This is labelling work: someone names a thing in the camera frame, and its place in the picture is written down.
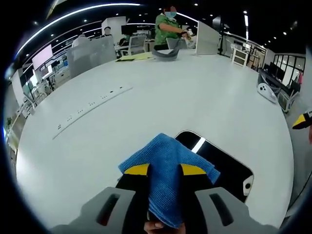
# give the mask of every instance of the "power socket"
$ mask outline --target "power socket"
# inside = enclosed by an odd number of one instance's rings
[[[65,121],[63,121],[56,127],[56,132],[53,134],[52,139],[55,139],[61,132],[63,132],[66,128],[68,128],[71,124],[83,117],[85,114],[131,89],[132,87],[120,86],[116,89],[111,90],[109,93],[101,95],[99,98],[97,98],[97,100],[88,102],[85,107],[79,108],[79,110],[70,115]]]

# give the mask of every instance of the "yellow object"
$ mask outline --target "yellow object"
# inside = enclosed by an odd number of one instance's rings
[[[297,121],[294,123],[294,125],[292,127],[294,127],[294,126],[296,126],[296,125],[298,125],[300,123],[303,123],[305,121],[306,121],[306,118],[304,117],[304,115],[300,115],[299,118],[297,119]]]
[[[151,52],[145,52],[137,55],[125,55],[119,58],[121,61],[123,60],[128,60],[128,59],[134,59],[134,60],[145,60],[145,59],[150,59],[152,58],[152,53]]]
[[[182,164],[182,163],[181,163],[181,166],[182,166],[183,174],[185,176],[206,174],[206,172],[203,169],[197,166],[192,166],[192,165]]]
[[[146,176],[149,165],[149,163],[146,163],[138,166],[133,166],[126,170],[124,174]]]

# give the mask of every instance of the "green shirt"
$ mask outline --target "green shirt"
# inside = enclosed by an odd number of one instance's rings
[[[160,14],[156,17],[156,23],[155,23],[155,45],[164,45],[167,44],[166,38],[178,38],[177,33],[173,32],[166,32],[159,28],[159,25],[161,23],[165,23],[167,25],[173,26],[178,28],[179,25],[176,21],[170,20],[168,17],[166,17],[164,14]]]

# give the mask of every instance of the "face mask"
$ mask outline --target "face mask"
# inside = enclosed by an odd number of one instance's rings
[[[168,18],[174,18],[176,16],[176,12],[171,12],[171,11],[166,11],[165,12],[165,15],[168,17]]]

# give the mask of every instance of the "blue microfiber towel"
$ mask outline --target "blue microfiber towel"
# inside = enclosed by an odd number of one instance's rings
[[[124,173],[133,166],[145,163],[151,165],[149,211],[172,228],[179,228],[182,223],[181,206],[177,200],[179,164],[203,169],[213,184],[220,176],[214,165],[163,133],[120,164],[119,169]]]

